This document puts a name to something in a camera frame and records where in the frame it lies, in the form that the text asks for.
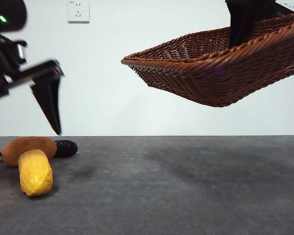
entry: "white wall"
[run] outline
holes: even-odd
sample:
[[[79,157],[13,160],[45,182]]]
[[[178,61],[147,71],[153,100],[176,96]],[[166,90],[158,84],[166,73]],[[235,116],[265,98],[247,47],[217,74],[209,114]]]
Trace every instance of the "white wall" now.
[[[67,24],[68,0],[26,0],[27,65],[56,58],[64,136],[294,135],[294,76],[224,108],[148,87],[120,60],[230,24],[224,0],[91,0],[90,24]],[[53,136],[27,85],[0,99],[0,136]]]

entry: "green led light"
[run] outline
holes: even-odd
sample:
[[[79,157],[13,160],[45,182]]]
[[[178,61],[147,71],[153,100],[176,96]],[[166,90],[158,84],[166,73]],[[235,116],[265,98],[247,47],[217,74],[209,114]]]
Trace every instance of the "green led light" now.
[[[3,23],[3,24],[8,23],[8,21],[6,20],[6,18],[5,18],[3,15],[0,15],[0,21],[1,21],[1,23]]]

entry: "toy vegetable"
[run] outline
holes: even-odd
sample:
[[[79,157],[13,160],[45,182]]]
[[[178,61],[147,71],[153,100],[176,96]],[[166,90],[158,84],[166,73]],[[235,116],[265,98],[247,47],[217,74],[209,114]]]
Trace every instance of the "toy vegetable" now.
[[[22,191],[27,196],[38,196],[51,190],[53,177],[49,159],[56,150],[51,138],[19,137],[3,148],[2,160],[8,166],[19,166]]]

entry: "basket rim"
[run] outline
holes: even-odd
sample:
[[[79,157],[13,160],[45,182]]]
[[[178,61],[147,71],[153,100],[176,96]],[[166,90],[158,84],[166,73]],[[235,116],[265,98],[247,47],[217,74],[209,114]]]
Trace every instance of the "basket rim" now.
[[[146,63],[169,63],[169,64],[192,64],[192,63],[203,63],[203,64],[207,64],[207,63],[214,63],[214,62],[220,62],[223,60],[229,60],[233,61],[233,60],[238,60],[241,58],[241,56],[245,56],[246,55],[246,51],[248,51],[248,55],[250,54],[254,54],[260,50],[262,50],[264,47],[269,47],[272,46],[278,42],[281,41],[285,41],[288,40],[292,37],[294,37],[294,20],[292,21],[292,18],[294,18],[294,14],[291,15],[287,15],[281,18],[273,18],[270,20],[263,20],[263,21],[259,21],[257,22],[257,25],[261,25],[261,24],[268,24],[268,23],[272,23],[275,21],[280,21],[281,19],[285,19],[286,17],[289,17],[291,19],[290,24],[284,27],[281,27],[279,30],[270,32],[270,33],[266,33],[263,36],[257,37],[257,38],[253,38],[251,40],[249,40],[246,43],[243,43],[239,46],[235,46],[233,48],[228,48],[228,49],[224,49],[222,51],[216,51],[213,53],[206,53],[204,55],[201,55],[198,58],[182,58],[182,59],[146,59],[146,58],[140,58],[137,55],[138,54],[144,54],[148,51],[151,50],[156,50],[158,47],[161,47],[163,45],[165,45],[166,43],[160,44],[158,46],[155,47],[151,47],[149,49],[143,50],[141,52],[136,52],[133,54],[130,54],[126,57],[124,57],[121,62],[123,64],[135,64],[136,66],[138,66],[137,63],[142,63],[146,64]],[[229,27],[225,27],[225,28],[220,28],[220,29],[213,29],[213,30],[208,30],[208,31],[202,31],[202,32],[197,32],[197,33],[190,33],[187,35],[184,35],[183,37],[187,37],[187,36],[192,36],[192,35],[196,35],[199,33],[205,33],[205,32],[216,32],[216,31],[222,31],[222,30],[228,30]]]

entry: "potato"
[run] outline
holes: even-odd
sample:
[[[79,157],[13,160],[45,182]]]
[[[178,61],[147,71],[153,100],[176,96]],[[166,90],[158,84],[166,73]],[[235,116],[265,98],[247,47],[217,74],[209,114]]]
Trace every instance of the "potato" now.
[[[49,137],[18,137],[2,149],[2,160],[8,166],[18,166],[19,157],[23,153],[35,149],[42,150],[48,159],[51,159],[57,151],[57,145]]]

